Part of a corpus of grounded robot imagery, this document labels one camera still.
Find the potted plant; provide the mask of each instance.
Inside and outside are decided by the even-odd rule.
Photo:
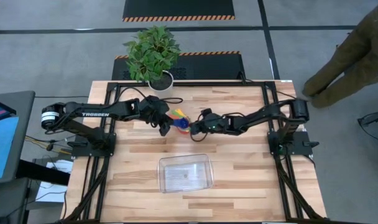
[[[166,27],[139,31],[137,41],[124,45],[128,47],[129,73],[137,82],[145,81],[159,98],[171,97],[173,76],[168,71],[177,61],[180,53],[173,35]]]

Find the colorful toy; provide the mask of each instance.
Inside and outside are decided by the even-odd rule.
[[[182,134],[189,134],[190,132],[190,118],[186,116],[181,109],[175,109],[171,111],[170,118],[174,119],[174,126]]]

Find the olive pants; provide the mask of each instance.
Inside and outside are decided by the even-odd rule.
[[[344,76],[333,83],[344,71]],[[330,61],[305,83],[303,94],[313,97],[314,107],[323,108],[377,82],[378,6],[348,35]]]

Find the green leaves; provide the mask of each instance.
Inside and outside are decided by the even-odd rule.
[[[137,41],[124,44],[129,52],[127,65],[130,77],[138,82],[159,80],[163,70],[171,68],[180,53],[179,46],[166,27],[139,31]]]

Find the white paper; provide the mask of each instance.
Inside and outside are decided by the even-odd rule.
[[[52,162],[48,162],[47,167],[53,168],[54,165]],[[73,167],[73,162],[59,160],[55,162],[55,167],[57,170],[70,173]],[[51,184],[48,182],[41,182],[40,186],[41,187],[39,188],[39,191],[37,192],[37,196],[36,196],[36,198],[39,198],[39,199],[36,200],[36,202],[64,202],[63,194],[48,194],[45,197],[42,197],[42,198],[40,197],[50,192],[65,192],[67,191],[67,186]]]

